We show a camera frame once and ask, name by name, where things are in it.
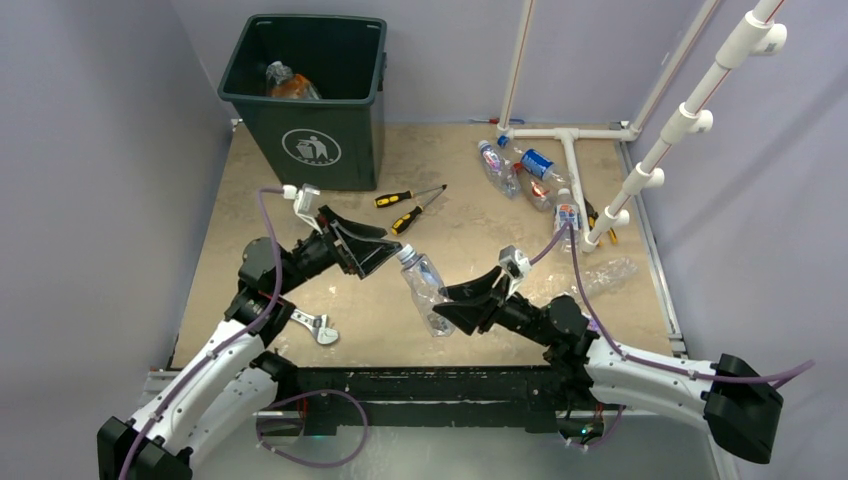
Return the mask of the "clear bottle blue cap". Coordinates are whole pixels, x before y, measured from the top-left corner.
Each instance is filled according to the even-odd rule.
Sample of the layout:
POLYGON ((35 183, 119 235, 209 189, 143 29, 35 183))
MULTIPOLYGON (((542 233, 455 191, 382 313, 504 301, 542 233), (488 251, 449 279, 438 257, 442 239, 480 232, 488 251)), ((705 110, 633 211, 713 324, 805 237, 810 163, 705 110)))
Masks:
POLYGON ((455 326, 433 308, 445 302, 444 282, 431 261, 424 253, 417 252, 406 244, 396 254, 401 264, 400 273, 410 288, 412 301, 418 310, 425 328, 432 337, 449 337, 455 326))

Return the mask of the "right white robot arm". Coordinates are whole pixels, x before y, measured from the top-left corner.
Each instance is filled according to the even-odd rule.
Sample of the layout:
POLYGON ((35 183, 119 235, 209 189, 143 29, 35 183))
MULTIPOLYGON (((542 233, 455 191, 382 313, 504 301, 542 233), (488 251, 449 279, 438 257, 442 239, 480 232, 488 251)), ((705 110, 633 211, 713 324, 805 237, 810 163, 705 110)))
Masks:
POLYGON ((711 435, 728 453, 767 464, 783 397, 747 362, 724 354, 715 362, 658 355, 606 339, 567 294, 538 307, 498 267, 444 288, 436 314, 467 335, 498 325, 544 347, 557 375, 554 394, 568 406, 598 403, 633 407, 711 435))

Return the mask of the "large orange bottle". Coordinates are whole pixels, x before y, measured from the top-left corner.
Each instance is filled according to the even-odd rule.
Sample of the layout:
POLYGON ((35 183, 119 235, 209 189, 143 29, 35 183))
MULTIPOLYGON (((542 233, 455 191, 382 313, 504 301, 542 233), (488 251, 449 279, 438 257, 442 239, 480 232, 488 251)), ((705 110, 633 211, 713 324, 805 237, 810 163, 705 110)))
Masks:
POLYGON ((269 64, 265 72, 266 95, 272 98, 321 100, 315 85, 280 61, 269 64))

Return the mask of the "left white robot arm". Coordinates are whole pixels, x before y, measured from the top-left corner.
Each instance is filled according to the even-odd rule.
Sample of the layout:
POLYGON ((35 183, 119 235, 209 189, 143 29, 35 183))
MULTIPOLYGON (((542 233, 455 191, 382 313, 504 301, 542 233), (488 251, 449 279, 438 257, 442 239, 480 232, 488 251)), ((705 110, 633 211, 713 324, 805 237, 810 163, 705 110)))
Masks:
POLYGON ((316 222, 290 250, 273 235, 245 247, 237 294, 204 347, 129 419, 111 417, 98 431, 100 478, 191 479, 250 415, 295 402, 297 366, 267 349, 303 315, 284 294, 334 266, 364 279, 402 248, 327 206, 316 222))

